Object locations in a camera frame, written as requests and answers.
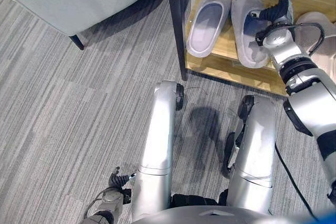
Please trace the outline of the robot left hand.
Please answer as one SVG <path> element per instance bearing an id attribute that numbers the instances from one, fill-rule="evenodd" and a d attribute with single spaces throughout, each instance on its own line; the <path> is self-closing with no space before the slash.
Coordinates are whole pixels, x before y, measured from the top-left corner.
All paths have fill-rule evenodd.
<path id="1" fill-rule="evenodd" d="M 136 173 L 132 173 L 131 175 L 119 175 L 120 167 L 117 166 L 114 168 L 111 173 L 108 181 L 108 185 L 111 188 L 122 189 L 122 187 L 131 179 L 136 176 Z"/>

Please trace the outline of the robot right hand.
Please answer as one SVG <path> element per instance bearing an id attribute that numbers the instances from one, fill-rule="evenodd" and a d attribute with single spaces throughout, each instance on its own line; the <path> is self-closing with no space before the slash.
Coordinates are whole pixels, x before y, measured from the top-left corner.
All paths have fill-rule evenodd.
<path id="1" fill-rule="evenodd" d="M 254 9 L 249 12 L 252 18 L 267 20 L 273 24 L 293 24 L 293 8 L 291 0 L 278 0 L 278 3 L 266 9 Z"/>

